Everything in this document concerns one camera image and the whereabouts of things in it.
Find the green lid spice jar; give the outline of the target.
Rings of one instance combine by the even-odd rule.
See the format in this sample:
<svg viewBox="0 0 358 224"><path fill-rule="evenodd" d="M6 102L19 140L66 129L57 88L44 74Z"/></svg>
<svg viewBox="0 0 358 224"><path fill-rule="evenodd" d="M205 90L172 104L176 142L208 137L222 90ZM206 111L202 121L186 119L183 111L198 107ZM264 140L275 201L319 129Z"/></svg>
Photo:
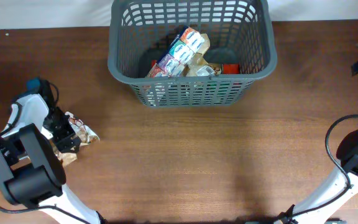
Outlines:
<svg viewBox="0 0 358 224"><path fill-rule="evenodd" d="M213 101L215 103L221 102L224 99L224 96L228 92L229 88L231 87L230 82L219 82L219 83L212 83L208 85L210 93L213 96Z"/></svg>

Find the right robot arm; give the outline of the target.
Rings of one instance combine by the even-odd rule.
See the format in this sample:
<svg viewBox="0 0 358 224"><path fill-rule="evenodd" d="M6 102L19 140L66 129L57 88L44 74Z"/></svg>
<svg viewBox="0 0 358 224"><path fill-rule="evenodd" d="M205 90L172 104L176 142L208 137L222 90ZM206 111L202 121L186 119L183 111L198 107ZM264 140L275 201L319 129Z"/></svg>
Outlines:
<svg viewBox="0 0 358 224"><path fill-rule="evenodd" d="M327 130L324 139L326 153L334 164L333 171L310 196L281 213L274 223L329 223L330 217L358 194L358 129L344 137L335 156L329 148L333 129L349 119L358 119L358 114L337 119Z"/></svg>

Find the beige snack bag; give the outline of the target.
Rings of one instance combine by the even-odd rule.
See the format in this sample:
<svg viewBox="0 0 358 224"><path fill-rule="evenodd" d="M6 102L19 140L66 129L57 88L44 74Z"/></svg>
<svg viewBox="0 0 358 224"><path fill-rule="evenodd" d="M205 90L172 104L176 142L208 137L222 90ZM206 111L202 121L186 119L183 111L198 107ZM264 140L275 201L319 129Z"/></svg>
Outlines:
<svg viewBox="0 0 358 224"><path fill-rule="evenodd" d="M184 70L186 77L209 77L223 74L223 65L217 63L208 63L204 59L205 53L210 48L210 41L207 34L201 34L204 42L193 58L188 62Z"/></svg>

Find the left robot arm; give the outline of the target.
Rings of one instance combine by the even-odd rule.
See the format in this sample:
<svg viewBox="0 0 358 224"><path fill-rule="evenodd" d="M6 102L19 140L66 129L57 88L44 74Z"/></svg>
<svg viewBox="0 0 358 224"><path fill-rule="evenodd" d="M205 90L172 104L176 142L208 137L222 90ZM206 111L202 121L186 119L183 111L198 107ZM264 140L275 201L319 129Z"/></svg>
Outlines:
<svg viewBox="0 0 358 224"><path fill-rule="evenodd" d="M41 211L59 223L107 223L69 188L64 167L77 158L82 146L99 136L57 105L58 88L35 78L11 104L11 115L0 132L0 191L18 214Z"/></svg>

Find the grey plastic shopping basket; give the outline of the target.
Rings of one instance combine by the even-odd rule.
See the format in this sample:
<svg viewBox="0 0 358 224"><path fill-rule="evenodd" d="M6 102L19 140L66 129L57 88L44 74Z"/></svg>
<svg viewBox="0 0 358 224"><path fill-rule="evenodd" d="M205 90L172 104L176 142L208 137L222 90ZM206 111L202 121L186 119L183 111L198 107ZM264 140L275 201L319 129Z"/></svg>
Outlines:
<svg viewBox="0 0 358 224"><path fill-rule="evenodd" d="M207 62L239 64L240 74L147 78L177 34L189 26L208 35ZM251 84L269 76L277 51L266 1L114 1L109 28L108 69L128 84L141 103L154 108L230 105ZM215 103L209 84L230 82Z"/></svg>

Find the multicolour tissue pack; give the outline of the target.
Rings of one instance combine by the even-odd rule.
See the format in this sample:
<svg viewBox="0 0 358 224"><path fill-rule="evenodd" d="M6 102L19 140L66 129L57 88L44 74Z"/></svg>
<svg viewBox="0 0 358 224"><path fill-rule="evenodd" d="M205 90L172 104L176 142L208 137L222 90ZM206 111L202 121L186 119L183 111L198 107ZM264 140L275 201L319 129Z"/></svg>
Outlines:
<svg viewBox="0 0 358 224"><path fill-rule="evenodd" d="M147 78L180 77L190 60L205 43L205 38L191 27L185 26L168 49L154 63Z"/></svg>

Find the orange pasta packet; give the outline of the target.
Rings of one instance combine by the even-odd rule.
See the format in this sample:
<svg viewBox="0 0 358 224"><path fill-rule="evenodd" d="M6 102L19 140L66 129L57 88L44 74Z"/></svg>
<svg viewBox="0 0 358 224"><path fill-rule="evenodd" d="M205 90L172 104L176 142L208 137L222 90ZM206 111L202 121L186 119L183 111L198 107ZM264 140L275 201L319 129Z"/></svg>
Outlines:
<svg viewBox="0 0 358 224"><path fill-rule="evenodd" d="M221 74L240 74L239 64L190 63L182 64L174 59L155 61L147 77L208 77Z"/></svg>

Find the brown snack bag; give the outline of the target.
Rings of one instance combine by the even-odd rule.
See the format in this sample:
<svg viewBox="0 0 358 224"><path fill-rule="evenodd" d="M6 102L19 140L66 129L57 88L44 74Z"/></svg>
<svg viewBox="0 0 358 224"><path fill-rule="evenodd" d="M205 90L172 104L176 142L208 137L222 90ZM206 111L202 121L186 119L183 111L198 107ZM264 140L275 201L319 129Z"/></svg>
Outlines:
<svg viewBox="0 0 358 224"><path fill-rule="evenodd" d="M99 136L73 113L67 111L65 115L68 116L68 124L73 130L73 136L60 144L61 150L58 149L56 144L53 147L53 151L63 167L77 160L80 147L100 141Z"/></svg>

